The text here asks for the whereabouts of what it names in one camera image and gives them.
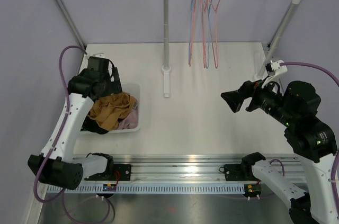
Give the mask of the brown tank top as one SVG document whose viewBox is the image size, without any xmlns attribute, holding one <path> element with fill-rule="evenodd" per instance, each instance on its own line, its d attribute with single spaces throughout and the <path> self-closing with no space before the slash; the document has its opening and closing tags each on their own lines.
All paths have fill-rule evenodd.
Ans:
<svg viewBox="0 0 339 224">
<path fill-rule="evenodd" d="M 87 117 L 107 131 L 118 128 L 119 121 L 125 119 L 138 103 L 129 93 L 122 92 L 99 98 L 90 109 Z"/>
</svg>

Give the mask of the black tank top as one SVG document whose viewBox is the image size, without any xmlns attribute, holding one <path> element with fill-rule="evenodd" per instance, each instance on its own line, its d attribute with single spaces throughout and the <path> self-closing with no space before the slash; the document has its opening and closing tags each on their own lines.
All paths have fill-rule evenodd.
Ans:
<svg viewBox="0 0 339 224">
<path fill-rule="evenodd" d="M 109 131 L 101 128 L 95 120 L 92 120 L 90 117 L 86 116 L 82 129 L 86 129 L 85 132 L 97 133 L 99 135 L 107 134 Z"/>
</svg>

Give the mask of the mauve pink tank top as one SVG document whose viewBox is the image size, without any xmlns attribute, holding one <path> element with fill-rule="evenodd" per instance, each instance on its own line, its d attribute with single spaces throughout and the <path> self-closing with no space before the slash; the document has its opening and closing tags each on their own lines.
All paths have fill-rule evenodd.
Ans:
<svg viewBox="0 0 339 224">
<path fill-rule="evenodd" d="M 126 118 L 119 122 L 117 130 L 134 129 L 138 125 L 138 108 L 132 109 Z"/>
</svg>

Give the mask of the blue hanger of mauve top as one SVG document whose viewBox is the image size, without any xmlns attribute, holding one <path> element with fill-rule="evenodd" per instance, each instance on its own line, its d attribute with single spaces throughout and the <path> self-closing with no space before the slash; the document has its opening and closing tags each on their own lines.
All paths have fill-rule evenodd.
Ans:
<svg viewBox="0 0 339 224">
<path fill-rule="evenodd" d="M 188 65 L 191 67 L 192 64 L 192 45 L 193 45 L 193 21 L 195 16 L 195 3 L 196 0 L 191 0 L 190 3 L 190 37 L 189 37 L 189 48 L 188 48 Z"/>
</svg>

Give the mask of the pink hanger of green top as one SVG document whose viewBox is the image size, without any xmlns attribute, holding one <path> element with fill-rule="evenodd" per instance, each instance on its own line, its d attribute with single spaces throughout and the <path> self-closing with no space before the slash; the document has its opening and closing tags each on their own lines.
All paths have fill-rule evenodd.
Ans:
<svg viewBox="0 0 339 224">
<path fill-rule="evenodd" d="M 191 30 L 190 30 L 189 55 L 188 55 L 189 67 L 191 67 L 191 65 L 192 65 L 196 6 L 197 6 L 197 0 L 191 0 L 191 4 L 190 4 L 190 12 L 191 12 L 190 27 L 191 27 Z"/>
</svg>

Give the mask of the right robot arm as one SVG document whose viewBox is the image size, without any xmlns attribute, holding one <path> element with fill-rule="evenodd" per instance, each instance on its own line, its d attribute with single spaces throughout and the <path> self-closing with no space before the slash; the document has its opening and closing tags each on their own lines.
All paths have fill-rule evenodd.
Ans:
<svg viewBox="0 0 339 224">
<path fill-rule="evenodd" d="M 222 93 L 221 98 L 234 113 L 250 98 L 246 111 L 261 109 L 285 126 L 284 137 L 304 169 L 308 191 L 291 183 L 258 152 L 244 156 L 238 171 L 249 181 L 266 184 L 286 205 L 293 223 L 338 223 L 332 169 L 337 145 L 333 130 L 316 117 L 321 98 L 307 82 L 289 83 L 284 94 L 274 92 L 275 85 L 246 81 L 239 89 Z"/>
</svg>

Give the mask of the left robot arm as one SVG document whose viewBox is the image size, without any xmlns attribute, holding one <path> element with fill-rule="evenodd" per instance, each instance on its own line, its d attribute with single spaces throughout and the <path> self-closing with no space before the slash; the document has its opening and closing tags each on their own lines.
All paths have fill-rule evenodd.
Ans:
<svg viewBox="0 0 339 224">
<path fill-rule="evenodd" d="M 112 156 L 102 153 L 73 159 L 75 142 L 94 102 L 122 92 L 118 69 L 106 58 L 91 56 L 87 67 L 74 76 L 58 123 L 41 153 L 28 166 L 39 182 L 74 190 L 91 176 L 107 181 L 114 176 Z"/>
</svg>

